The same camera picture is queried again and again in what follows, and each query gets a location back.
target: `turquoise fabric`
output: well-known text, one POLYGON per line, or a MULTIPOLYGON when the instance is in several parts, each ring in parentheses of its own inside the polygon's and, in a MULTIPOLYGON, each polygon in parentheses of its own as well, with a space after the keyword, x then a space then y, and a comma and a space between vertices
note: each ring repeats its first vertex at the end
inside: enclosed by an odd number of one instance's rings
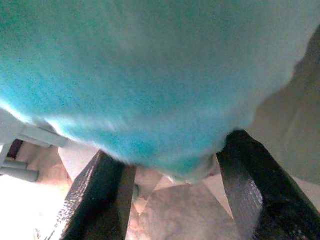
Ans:
POLYGON ((0 106, 196 178, 288 83, 319 23, 319 0, 2 0, 0 106))

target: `floor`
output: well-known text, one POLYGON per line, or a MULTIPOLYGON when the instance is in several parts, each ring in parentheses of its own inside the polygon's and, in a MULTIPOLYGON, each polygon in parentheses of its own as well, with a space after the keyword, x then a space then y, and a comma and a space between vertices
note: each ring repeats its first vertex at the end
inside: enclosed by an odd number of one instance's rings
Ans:
MULTIPOLYGON (((72 180, 56 147, 24 143, 16 160, 39 170, 39 178, 30 183, 0 177, 0 239, 41 240, 51 231, 72 180)), ((295 180, 320 210, 320 186, 295 180)), ((218 172, 189 185, 138 167, 135 183, 139 195, 131 208, 127 240, 240 239, 218 172)))

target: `tiled floor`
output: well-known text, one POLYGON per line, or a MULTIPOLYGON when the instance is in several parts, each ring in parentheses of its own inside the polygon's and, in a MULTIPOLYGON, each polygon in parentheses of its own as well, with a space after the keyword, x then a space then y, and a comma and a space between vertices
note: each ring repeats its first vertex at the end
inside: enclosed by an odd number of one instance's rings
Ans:
MULTIPOLYGON (((38 240, 52 229, 72 181, 56 147, 24 143, 17 160, 39 170, 39 178, 30 183, 0 177, 0 239, 38 240)), ((320 186, 295 180, 320 210, 320 186)), ((240 239, 217 172, 188 185, 138 167, 135 182, 140 192, 131 208, 127 240, 240 239)))

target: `chair leg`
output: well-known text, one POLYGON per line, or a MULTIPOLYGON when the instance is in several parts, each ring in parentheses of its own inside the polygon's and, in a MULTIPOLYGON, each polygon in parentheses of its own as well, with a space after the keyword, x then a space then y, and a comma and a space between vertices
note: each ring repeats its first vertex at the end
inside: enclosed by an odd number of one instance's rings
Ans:
POLYGON ((21 179, 21 180, 25 180, 33 183, 37 181, 39 172, 32 171, 32 170, 11 168, 11 167, 1 167, 0 175, 8 175, 13 178, 17 178, 17 179, 21 179))
POLYGON ((2 167, 4 168, 11 168, 11 169, 27 169, 28 164, 26 162, 20 162, 20 161, 11 161, 11 160, 6 160, 2 164, 2 167))

